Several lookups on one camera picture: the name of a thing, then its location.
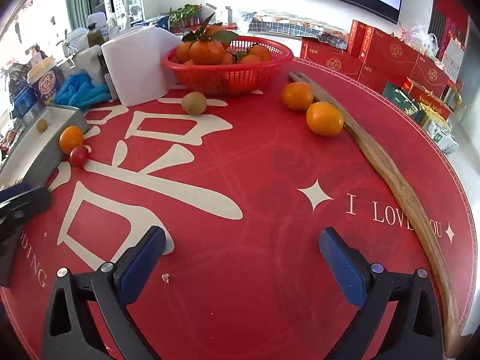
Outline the red cherry tomato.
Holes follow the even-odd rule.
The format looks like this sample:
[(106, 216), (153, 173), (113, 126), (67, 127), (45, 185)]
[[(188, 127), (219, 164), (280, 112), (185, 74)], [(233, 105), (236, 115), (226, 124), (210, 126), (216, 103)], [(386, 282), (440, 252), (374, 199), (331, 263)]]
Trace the red cherry tomato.
[(89, 150), (84, 145), (72, 149), (69, 155), (69, 162), (72, 166), (83, 168), (89, 160)]

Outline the orange mandarin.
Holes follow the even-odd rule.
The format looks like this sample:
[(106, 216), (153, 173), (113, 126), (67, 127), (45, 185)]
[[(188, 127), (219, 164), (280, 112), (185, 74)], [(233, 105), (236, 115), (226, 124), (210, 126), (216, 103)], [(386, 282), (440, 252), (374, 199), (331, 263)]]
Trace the orange mandarin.
[(342, 113), (328, 102), (314, 102), (307, 109), (307, 126), (315, 134), (332, 137), (343, 130)]

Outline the white shallow tray box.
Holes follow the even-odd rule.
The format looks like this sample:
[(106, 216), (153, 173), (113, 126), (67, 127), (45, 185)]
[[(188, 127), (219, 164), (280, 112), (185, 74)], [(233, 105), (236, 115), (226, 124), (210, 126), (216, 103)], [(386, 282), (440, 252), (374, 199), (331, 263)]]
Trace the white shallow tray box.
[[(48, 124), (43, 133), (37, 130), (39, 119)], [(44, 185), (64, 158), (59, 148), (59, 137), (65, 128), (74, 125), (80, 127), (83, 133), (89, 130), (81, 109), (46, 106), (33, 125), (21, 134), (1, 166), (1, 186), (10, 187), (17, 181), (24, 181), (32, 187)]]

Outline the long wooden stick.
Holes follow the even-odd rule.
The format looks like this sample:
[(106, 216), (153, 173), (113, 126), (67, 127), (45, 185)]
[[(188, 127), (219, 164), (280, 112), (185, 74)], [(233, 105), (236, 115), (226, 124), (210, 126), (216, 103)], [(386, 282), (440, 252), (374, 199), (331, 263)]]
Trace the long wooden stick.
[(431, 222), (412, 186), (401, 174), (390, 155), (356, 122), (337, 99), (301, 72), (290, 72), (289, 78), (292, 81), (309, 84), (316, 100), (325, 100), (330, 105), (337, 107), (343, 116), (346, 131), (371, 166), (383, 178), (401, 210), (408, 217), (430, 263), (441, 297), (445, 355), (450, 359), (458, 357), (463, 351), (465, 343), (461, 336), (458, 306), (448, 274), (448, 266), (439, 242), (432, 233)]

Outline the small brown round fruit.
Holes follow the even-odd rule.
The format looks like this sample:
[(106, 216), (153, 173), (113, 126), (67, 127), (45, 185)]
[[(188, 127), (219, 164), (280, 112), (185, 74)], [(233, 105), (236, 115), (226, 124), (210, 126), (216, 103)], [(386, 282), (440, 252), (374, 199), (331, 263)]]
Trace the small brown round fruit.
[(47, 128), (48, 128), (47, 121), (45, 121), (44, 119), (39, 119), (37, 122), (37, 131), (39, 133), (43, 133), (47, 130)]

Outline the orange beside tray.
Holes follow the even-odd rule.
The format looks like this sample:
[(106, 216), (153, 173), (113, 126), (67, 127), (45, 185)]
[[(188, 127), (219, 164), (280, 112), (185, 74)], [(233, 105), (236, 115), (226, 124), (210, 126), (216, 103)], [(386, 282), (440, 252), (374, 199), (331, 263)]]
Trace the orange beside tray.
[(82, 129), (76, 125), (69, 126), (64, 129), (58, 139), (58, 147), (66, 154), (70, 155), (71, 151), (78, 146), (82, 146), (84, 142), (84, 133)]

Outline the purple instant noodle cup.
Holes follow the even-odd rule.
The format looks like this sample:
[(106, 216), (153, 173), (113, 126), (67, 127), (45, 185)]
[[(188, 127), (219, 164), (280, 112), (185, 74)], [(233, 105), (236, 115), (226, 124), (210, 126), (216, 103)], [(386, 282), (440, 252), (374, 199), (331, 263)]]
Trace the purple instant noodle cup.
[(45, 104), (51, 104), (64, 84), (64, 74), (50, 56), (36, 64), (28, 72), (28, 84), (37, 98)]

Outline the blue rubber gloves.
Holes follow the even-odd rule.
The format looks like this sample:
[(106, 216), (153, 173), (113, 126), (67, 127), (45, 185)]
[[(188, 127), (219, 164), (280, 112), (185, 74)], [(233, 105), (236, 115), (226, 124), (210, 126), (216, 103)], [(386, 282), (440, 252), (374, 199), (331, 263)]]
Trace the blue rubber gloves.
[(54, 104), (87, 111), (92, 106), (111, 99), (112, 95), (106, 84), (94, 85), (89, 74), (81, 72), (65, 80), (55, 96)]

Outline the white paper towel roll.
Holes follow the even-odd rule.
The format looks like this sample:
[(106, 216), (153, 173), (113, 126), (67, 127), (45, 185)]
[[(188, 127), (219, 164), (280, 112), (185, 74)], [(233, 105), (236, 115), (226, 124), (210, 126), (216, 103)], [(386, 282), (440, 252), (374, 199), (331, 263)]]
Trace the white paper towel roll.
[(168, 93), (177, 79), (162, 66), (162, 59), (181, 43), (178, 36), (152, 25), (132, 28), (102, 45), (107, 69), (123, 105), (135, 106)]

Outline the red round table mat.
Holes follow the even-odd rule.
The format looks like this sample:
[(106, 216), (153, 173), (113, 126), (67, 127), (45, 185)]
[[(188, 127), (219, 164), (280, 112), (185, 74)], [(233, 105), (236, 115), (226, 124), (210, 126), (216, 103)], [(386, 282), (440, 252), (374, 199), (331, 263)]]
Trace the red round table mat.
[(322, 359), (356, 309), (322, 258), (332, 226), (393, 272), (428, 261), (411, 223), (348, 133), (318, 136), (264, 91), (182, 111), (185, 90), (86, 115), (89, 162), (52, 175), (49, 211), (21, 233), (7, 315), (29, 355), (61, 267), (91, 272), (150, 226), (174, 243), (128, 309), (163, 359)]

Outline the green brown kiwi fruit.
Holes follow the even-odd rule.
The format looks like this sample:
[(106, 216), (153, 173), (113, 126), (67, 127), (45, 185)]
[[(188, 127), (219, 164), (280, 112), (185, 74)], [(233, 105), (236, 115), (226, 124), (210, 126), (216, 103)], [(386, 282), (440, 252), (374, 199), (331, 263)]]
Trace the green brown kiwi fruit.
[(199, 116), (206, 111), (208, 102), (206, 97), (199, 92), (191, 92), (181, 100), (181, 108), (188, 115)]

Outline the green potted plant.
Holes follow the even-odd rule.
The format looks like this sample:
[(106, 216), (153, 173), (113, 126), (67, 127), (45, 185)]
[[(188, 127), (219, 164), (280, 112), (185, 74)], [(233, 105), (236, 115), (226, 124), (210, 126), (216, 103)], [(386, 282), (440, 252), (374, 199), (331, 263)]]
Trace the green potted plant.
[(169, 27), (171, 29), (189, 28), (202, 24), (202, 5), (185, 4), (176, 10), (170, 9), (168, 13)]

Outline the red gift box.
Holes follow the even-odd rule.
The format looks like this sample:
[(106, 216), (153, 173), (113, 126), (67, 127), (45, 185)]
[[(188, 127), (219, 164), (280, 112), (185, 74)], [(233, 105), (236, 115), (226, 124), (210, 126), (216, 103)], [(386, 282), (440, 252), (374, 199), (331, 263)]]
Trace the red gift box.
[(380, 72), (408, 77), (419, 53), (394, 35), (358, 20), (352, 21), (347, 51), (363, 65)]

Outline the red plastic fruit basket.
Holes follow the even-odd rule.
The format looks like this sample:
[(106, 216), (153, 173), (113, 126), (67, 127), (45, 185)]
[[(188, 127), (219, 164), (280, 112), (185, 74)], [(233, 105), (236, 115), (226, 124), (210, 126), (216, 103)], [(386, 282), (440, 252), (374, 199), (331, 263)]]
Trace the red plastic fruit basket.
[(291, 49), (277, 41), (261, 37), (240, 36), (229, 50), (245, 52), (252, 46), (270, 51), (270, 61), (230, 65), (188, 65), (177, 62), (175, 51), (162, 57), (162, 67), (173, 72), (180, 84), (205, 95), (237, 96), (266, 88), (282, 65), (293, 59)]

